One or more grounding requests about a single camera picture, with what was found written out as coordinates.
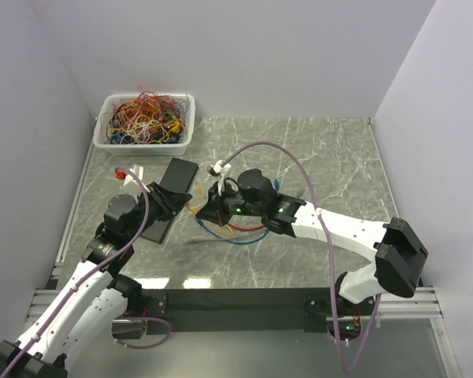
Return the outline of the black TP-Link switch box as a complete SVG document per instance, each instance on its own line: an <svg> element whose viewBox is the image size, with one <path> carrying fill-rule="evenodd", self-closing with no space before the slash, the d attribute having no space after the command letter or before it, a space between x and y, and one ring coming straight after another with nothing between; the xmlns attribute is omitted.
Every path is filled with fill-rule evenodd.
<svg viewBox="0 0 473 378"><path fill-rule="evenodd" d="M155 220L142 232L140 238L153 243L162 244L172 223L172 220Z"/></svg>

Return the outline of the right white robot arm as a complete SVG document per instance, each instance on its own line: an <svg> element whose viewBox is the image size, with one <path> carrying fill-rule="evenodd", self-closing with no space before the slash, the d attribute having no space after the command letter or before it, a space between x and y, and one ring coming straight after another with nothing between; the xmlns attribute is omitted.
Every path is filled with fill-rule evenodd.
<svg viewBox="0 0 473 378"><path fill-rule="evenodd" d="M270 232L332 243L367 259L368 265L337 278L331 305L340 314L351 313L364 299L384 292L413 297L428 258L407 221L360 220L317 208L279 193L258 169L215 183L196 216L218 226L234 216L258 217Z"/></svg>

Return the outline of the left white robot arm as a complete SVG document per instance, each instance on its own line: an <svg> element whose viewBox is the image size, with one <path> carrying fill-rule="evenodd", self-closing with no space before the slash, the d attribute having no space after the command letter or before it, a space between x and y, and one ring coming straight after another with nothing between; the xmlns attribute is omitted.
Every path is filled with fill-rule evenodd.
<svg viewBox="0 0 473 378"><path fill-rule="evenodd" d="M133 243L157 221L169 221L191 200L156 183L117 195L95 237L58 296L14 342L0 343L1 377L67 377L77 358L113 320L141 313L142 287L120 271Z"/></svg>

